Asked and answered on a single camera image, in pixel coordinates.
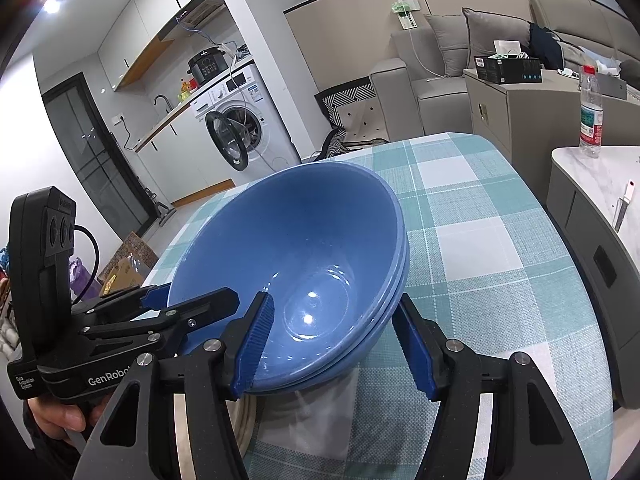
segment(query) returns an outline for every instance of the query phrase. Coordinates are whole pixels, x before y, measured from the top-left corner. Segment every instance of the white ceiling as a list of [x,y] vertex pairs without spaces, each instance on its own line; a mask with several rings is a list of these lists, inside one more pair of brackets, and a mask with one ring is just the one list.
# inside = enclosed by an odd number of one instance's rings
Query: white ceiling
[[55,14],[37,15],[13,60],[33,52],[38,79],[98,50],[129,0],[57,0]]

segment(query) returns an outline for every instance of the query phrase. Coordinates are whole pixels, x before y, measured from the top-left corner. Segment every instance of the glass door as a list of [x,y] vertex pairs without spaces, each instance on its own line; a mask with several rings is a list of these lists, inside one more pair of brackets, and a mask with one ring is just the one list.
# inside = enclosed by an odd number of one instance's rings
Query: glass door
[[244,171],[249,165],[247,146],[251,146],[246,127],[217,111],[205,116],[205,124],[211,140],[229,165],[236,171]]
[[116,234],[143,235],[158,218],[146,193],[79,73],[47,91],[42,99],[69,164],[92,202]]

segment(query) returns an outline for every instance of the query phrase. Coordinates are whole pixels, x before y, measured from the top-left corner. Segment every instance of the plastic water bottle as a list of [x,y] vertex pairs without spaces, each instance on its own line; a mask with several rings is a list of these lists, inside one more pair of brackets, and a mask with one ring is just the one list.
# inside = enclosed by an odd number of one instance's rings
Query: plastic water bottle
[[602,94],[596,69],[584,65],[580,74],[580,146],[593,158],[600,155],[602,144]]

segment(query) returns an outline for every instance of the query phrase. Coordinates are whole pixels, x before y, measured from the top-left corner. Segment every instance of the dark clothing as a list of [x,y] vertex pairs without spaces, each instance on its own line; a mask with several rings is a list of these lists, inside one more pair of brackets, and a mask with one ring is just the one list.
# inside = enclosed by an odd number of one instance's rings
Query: dark clothing
[[27,447],[0,399],[0,467],[2,478],[66,480]]
[[564,68],[562,48],[553,37],[553,32],[535,23],[531,23],[529,29],[531,32],[529,48],[533,57],[537,57],[548,70],[562,70]]
[[637,59],[627,59],[620,63],[620,79],[640,90],[640,62]]
[[43,480],[70,480],[73,478],[78,460],[80,460],[80,454],[76,451],[76,448],[70,446],[63,440],[54,440],[45,435],[36,424],[33,413],[31,413],[29,405],[26,402],[22,410],[22,418],[33,440],[35,455],[38,457],[40,463],[46,464],[47,466],[46,469],[44,469],[46,471],[44,475],[34,478],[42,478]]

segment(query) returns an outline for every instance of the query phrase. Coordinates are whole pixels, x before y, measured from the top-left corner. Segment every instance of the ceiling light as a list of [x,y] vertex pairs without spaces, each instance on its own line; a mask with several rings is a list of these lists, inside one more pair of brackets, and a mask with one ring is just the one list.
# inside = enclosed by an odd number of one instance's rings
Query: ceiling light
[[46,2],[44,2],[43,8],[49,14],[55,14],[60,10],[60,2],[57,0],[47,0]]

